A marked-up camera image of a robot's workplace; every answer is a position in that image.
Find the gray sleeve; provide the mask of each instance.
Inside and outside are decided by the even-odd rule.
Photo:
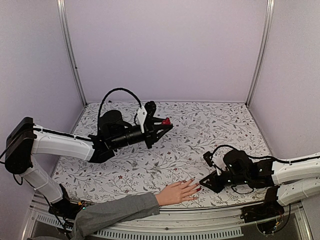
[[[159,214],[159,204],[155,195],[150,192],[95,204],[77,214],[72,229],[72,240],[84,240],[85,236],[117,222],[157,214]],[[34,240],[57,240],[57,238],[36,237]]]

